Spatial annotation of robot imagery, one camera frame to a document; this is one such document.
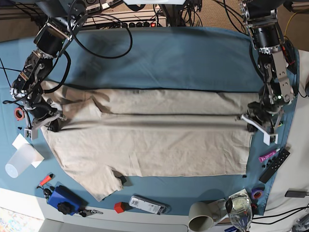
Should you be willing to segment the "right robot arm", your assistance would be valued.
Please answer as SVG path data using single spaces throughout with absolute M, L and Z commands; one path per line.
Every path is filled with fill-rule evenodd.
M 87 129 L 248 133 L 259 100 L 247 36 L 223 29 L 156 28 L 68 34 L 47 21 L 13 81 L 27 133 Z

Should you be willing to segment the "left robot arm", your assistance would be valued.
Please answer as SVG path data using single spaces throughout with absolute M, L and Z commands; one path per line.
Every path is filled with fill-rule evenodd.
M 282 0 L 239 1 L 243 24 L 251 40 L 249 52 L 258 53 L 258 60 L 252 58 L 251 61 L 264 83 L 259 102 L 249 103 L 248 112 L 242 114 L 241 119 L 260 131 L 269 123 L 270 133 L 279 125 L 283 106 L 295 98 L 286 67 L 290 60 L 285 48 L 287 40 L 277 16 L 277 8 L 283 4 Z

